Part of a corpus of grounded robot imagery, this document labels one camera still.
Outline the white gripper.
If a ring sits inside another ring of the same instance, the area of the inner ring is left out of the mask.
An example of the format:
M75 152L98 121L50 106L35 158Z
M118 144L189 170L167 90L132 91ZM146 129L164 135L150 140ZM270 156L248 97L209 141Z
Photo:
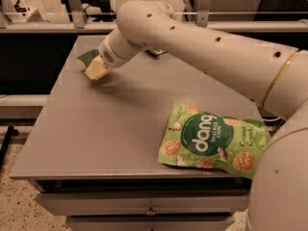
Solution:
M99 80L109 74L112 67L123 66L145 50L145 46L128 41L118 29L114 29L99 44L100 56L90 62L85 74L91 80Z

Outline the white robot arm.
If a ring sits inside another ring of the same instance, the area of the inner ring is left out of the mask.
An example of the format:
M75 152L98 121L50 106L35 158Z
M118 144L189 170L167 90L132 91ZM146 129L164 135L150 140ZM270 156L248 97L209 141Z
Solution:
M108 66L157 46L285 118L254 174L246 231L308 231L308 52L178 22L161 2L128 1L116 24L99 45Z

